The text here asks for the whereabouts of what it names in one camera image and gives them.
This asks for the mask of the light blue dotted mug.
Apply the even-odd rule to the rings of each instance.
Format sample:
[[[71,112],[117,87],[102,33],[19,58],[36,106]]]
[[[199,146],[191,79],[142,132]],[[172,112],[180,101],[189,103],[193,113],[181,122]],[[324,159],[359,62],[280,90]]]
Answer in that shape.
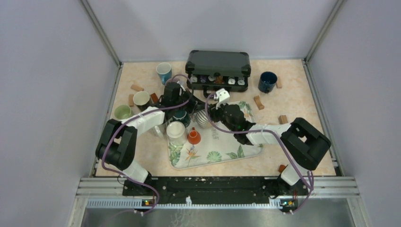
[[[172,77],[172,67],[167,62],[162,62],[157,65],[156,72],[164,85]]]

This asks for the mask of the light green mug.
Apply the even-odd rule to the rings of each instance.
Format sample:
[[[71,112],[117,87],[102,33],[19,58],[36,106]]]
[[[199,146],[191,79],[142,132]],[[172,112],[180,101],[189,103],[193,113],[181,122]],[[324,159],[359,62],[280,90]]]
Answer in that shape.
[[[132,109],[128,105],[120,105],[114,110],[113,114],[117,120],[128,119],[132,116]]]

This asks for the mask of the grey striped ribbed cup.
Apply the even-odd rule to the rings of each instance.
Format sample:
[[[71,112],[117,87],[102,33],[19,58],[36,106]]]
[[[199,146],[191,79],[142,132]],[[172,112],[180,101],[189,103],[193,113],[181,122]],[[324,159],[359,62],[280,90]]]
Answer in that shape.
[[[212,125],[210,124],[208,118],[206,117],[205,111],[199,111],[196,113],[195,115],[195,120],[197,122],[197,124],[201,127],[201,128],[210,128]]]

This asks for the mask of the dark blue mug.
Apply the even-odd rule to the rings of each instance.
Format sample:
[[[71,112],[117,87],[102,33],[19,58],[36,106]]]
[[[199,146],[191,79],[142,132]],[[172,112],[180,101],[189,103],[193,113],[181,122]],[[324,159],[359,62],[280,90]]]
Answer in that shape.
[[[277,81],[278,77],[275,73],[269,71],[263,72],[259,78],[258,89],[267,94],[274,89]]]

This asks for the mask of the black glossy mug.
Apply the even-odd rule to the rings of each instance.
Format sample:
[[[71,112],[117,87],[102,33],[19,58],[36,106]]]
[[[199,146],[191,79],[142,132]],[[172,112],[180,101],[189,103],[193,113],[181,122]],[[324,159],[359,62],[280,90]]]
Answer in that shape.
[[[138,91],[132,100],[140,111],[145,111],[151,105],[150,94],[146,91]]]

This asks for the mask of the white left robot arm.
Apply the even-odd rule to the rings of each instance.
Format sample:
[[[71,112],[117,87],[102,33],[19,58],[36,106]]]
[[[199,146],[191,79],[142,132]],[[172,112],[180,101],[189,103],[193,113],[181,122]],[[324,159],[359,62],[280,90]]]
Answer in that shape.
[[[139,195],[150,193],[152,183],[149,172],[134,160],[137,138],[155,126],[169,120],[174,112],[187,107],[194,97],[178,83],[169,83],[158,102],[142,112],[123,120],[110,119],[101,134],[95,150],[103,169],[109,164],[111,171],[134,181],[133,188]]]

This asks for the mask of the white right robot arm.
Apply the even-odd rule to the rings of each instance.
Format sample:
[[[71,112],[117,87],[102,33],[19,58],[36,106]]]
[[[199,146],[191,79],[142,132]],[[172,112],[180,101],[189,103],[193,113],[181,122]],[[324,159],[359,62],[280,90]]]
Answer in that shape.
[[[330,149],[332,142],[306,119],[297,117],[291,123],[262,125],[245,119],[239,105],[205,105],[206,117],[217,130],[232,134],[243,145],[279,145],[290,164],[280,174],[278,191],[290,195],[296,183],[303,181],[312,188],[311,177]]]

